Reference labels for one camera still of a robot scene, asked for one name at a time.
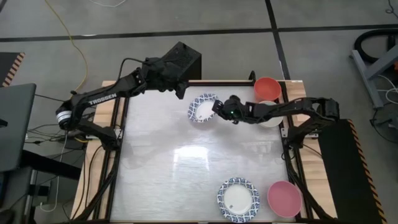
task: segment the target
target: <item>yellow and black striped tape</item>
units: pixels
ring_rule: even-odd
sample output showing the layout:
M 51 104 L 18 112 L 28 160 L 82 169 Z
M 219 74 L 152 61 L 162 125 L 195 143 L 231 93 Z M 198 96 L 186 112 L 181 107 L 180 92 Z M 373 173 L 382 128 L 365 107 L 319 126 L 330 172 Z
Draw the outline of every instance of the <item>yellow and black striped tape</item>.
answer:
M 387 220 L 386 220 L 386 217 L 384 216 L 384 212 L 383 212 L 383 208 L 381 207 L 381 202 L 379 200 L 379 196 L 376 192 L 376 188 L 373 184 L 371 173 L 368 169 L 368 164 L 366 163 L 365 155 L 363 154 L 363 151 L 362 151 L 361 143 L 359 143 L 358 134 L 355 131 L 354 123 L 350 119 L 347 119 L 347 121 L 349 122 L 349 126 L 351 127 L 351 131 L 354 135 L 354 140 L 356 141 L 356 147 L 358 148 L 359 156 L 362 160 L 363 169 L 365 170 L 366 177 L 368 178 L 368 182 L 369 182 L 369 185 L 370 185 L 372 193 L 373 193 L 374 201 L 376 203 L 377 209 L 379 210 L 382 224 L 387 224 Z
M 24 59 L 24 57 L 25 57 L 25 53 L 20 53 L 17 56 L 17 58 L 15 59 L 14 63 L 12 64 L 10 70 L 8 71 L 6 79 L 2 83 L 2 85 L 4 87 L 7 87 L 7 86 L 9 86 L 11 84 L 12 79 L 15 77 L 15 74 L 17 73 L 18 68 L 21 65 L 22 60 Z

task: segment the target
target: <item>white tabletop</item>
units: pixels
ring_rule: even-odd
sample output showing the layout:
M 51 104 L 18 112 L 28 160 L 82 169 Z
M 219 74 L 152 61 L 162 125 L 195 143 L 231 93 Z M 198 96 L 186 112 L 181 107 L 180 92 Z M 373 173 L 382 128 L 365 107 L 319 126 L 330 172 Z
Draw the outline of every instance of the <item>white tabletop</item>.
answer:
M 267 202 L 269 186 L 287 180 L 278 127 L 234 125 L 217 116 L 192 123 L 188 106 L 203 93 L 254 101 L 250 86 L 193 86 L 183 100 L 158 91 L 130 99 L 112 221 L 227 221 L 216 194 L 231 177 L 260 192 L 253 221 L 292 220 L 278 217 Z

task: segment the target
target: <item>gray floor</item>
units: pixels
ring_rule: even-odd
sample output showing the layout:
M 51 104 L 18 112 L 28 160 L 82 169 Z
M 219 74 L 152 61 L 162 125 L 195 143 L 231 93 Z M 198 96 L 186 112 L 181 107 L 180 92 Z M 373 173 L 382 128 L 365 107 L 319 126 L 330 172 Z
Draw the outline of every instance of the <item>gray floor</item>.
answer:
M 72 35 L 118 34 L 204 29 L 270 28 L 263 0 L 127 0 L 117 8 L 101 7 L 88 0 L 49 0 Z M 117 4 L 117 0 L 102 0 Z M 398 20 L 384 12 L 387 0 L 271 0 L 278 27 L 316 27 L 396 24 Z M 392 1 L 398 8 L 398 1 Z M 280 39 L 291 79 L 304 80 L 308 96 L 332 97 L 340 103 L 341 117 L 354 121 L 368 166 L 389 223 L 398 223 L 398 149 L 380 138 L 369 124 L 373 115 L 367 95 L 353 61 L 348 57 L 353 42 L 365 30 L 282 32 Z M 8 0 L 0 13 L 0 37 L 46 37 L 65 35 L 57 18 L 44 0 Z M 203 54 L 203 79 L 247 79 L 251 70 L 259 77 L 283 79 L 272 33 L 217 34 L 174 37 L 78 40 L 86 55 L 89 77 L 82 91 L 116 78 L 124 57 L 161 56 L 177 41 Z M 385 39 L 365 43 L 374 56 L 382 54 Z M 69 91 L 84 76 L 84 64 L 69 41 L 0 43 L 1 52 L 25 52 L 26 57 L 13 85 L 34 82 L 37 93 L 67 99 Z M 138 64 L 129 63 L 124 74 Z M 382 88 L 389 88 L 380 81 Z M 59 103 L 35 98 L 30 127 L 56 123 Z M 43 129 L 56 132 L 57 127 Z M 391 130 L 382 129 L 397 139 Z M 62 145 L 44 143 L 26 145 L 42 155 L 60 152 Z M 76 183 L 63 188 L 62 202 L 73 196 Z M 61 203 L 54 213 L 37 209 L 38 223 L 65 220 Z

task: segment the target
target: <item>yellow cable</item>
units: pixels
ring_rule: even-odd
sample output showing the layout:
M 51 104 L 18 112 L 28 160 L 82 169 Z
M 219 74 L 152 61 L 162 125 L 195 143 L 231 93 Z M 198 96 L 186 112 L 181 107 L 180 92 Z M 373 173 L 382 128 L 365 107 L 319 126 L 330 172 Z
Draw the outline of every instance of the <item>yellow cable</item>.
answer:
M 78 142 L 81 142 L 81 143 L 88 143 L 87 140 L 81 140 L 81 139 L 78 139 L 78 138 L 76 138 L 76 137 L 75 137 L 75 140 L 78 141 Z
M 51 11 L 56 15 L 56 17 L 58 18 L 58 20 L 61 22 L 63 28 L 65 28 L 65 30 L 68 33 L 70 42 L 72 43 L 73 47 L 76 48 L 77 51 L 79 51 L 81 57 L 83 58 L 83 60 L 85 61 L 85 66 L 86 66 L 86 73 L 85 73 L 85 77 L 84 79 L 80 82 L 80 84 L 77 86 L 77 88 L 75 89 L 75 91 L 77 91 L 78 89 L 80 89 L 80 87 L 83 85 L 83 83 L 86 81 L 87 78 L 87 74 L 88 74 L 88 65 L 87 65 L 87 60 L 85 55 L 83 54 L 83 52 L 81 52 L 81 50 L 75 45 L 75 43 L 73 42 L 72 36 L 69 33 L 68 28 L 66 27 L 66 25 L 62 22 L 61 17 L 57 14 L 57 12 L 55 12 L 55 10 L 52 8 L 52 6 L 50 5 L 50 3 L 47 0 L 44 0 L 45 3 L 49 6 L 49 8 L 51 9 Z

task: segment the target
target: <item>plate with blue pattern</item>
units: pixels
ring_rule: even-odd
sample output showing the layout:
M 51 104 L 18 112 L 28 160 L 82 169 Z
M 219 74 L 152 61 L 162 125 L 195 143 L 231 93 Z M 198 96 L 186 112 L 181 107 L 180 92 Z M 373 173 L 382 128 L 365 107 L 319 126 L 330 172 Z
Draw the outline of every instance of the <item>plate with blue pattern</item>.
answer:
M 211 109 L 218 96 L 213 93 L 204 93 L 196 97 L 189 104 L 188 117 L 191 121 L 203 123 L 214 117 L 215 113 Z
M 244 223 L 256 216 L 260 208 L 260 195 L 252 183 L 235 177 L 223 183 L 217 194 L 217 203 L 226 219 Z

